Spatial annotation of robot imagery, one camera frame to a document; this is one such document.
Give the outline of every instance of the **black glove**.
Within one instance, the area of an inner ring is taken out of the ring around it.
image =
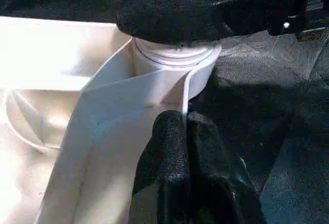
[[[215,41],[268,29],[294,32],[287,23],[304,11],[307,0],[124,0],[119,29],[147,41],[177,44]]]
[[[266,223],[243,161],[216,126],[166,111],[138,162],[129,223]]]

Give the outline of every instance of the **black rubber glove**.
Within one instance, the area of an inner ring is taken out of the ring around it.
[[[162,44],[215,41],[268,29],[294,32],[307,0],[124,0],[117,13],[119,29]]]
[[[243,161],[216,126],[193,112],[166,111],[138,162],[129,223],[266,223]]]

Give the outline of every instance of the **white plastic tray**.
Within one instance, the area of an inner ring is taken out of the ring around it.
[[[81,92],[36,222],[126,223],[155,118],[168,109],[186,114],[219,52],[193,68],[140,71],[145,61],[134,42],[119,49]]]

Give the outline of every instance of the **curved plastic lip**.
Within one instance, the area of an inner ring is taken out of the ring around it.
[[[135,39],[137,48],[148,59],[167,66],[193,66],[207,58],[214,47],[184,47],[161,45]]]

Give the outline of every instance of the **finger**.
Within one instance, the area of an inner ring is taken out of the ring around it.
[[[154,122],[137,165],[129,223],[189,223],[189,186],[182,115],[165,111]]]
[[[124,0],[117,13],[119,29],[162,44],[218,40],[214,0]]]

